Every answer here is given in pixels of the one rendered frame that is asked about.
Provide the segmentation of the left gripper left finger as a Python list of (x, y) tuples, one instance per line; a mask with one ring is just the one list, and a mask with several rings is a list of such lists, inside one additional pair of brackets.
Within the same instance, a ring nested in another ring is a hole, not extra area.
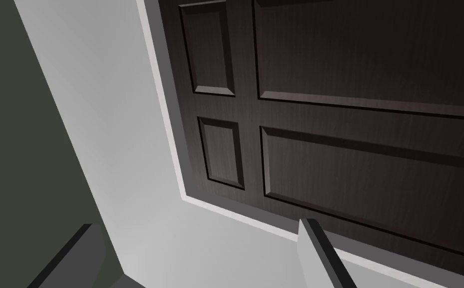
[(118, 288), (125, 273), (107, 262), (103, 225), (84, 223), (27, 288)]

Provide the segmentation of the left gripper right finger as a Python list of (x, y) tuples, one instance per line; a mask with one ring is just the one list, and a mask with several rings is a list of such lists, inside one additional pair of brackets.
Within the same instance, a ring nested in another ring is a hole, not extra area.
[(307, 288), (357, 288), (317, 220), (299, 220), (297, 253)]

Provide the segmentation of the dark brown panelled door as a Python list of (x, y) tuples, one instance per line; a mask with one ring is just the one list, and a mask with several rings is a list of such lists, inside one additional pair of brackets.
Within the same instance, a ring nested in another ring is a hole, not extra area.
[(464, 276), (464, 0), (158, 0), (191, 180)]

